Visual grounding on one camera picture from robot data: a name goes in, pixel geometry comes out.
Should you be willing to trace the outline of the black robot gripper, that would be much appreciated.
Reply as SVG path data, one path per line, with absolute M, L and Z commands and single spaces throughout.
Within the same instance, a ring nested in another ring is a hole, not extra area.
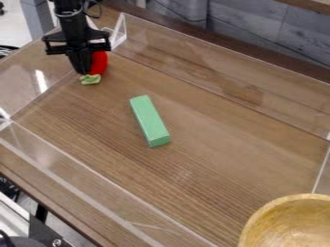
M 92 66 L 92 53 L 110 51 L 110 33 L 88 28 L 80 33 L 59 31 L 42 38 L 48 55 L 66 54 L 78 73 L 88 74 Z

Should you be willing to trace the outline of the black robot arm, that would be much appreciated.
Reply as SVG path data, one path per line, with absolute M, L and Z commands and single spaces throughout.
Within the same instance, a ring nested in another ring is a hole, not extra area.
M 88 74 L 92 69 L 92 54 L 110 51 L 107 31 L 92 29 L 87 17 L 90 2 L 95 0 L 52 0 L 60 31 L 42 38 L 48 55 L 66 55 L 75 71 Z

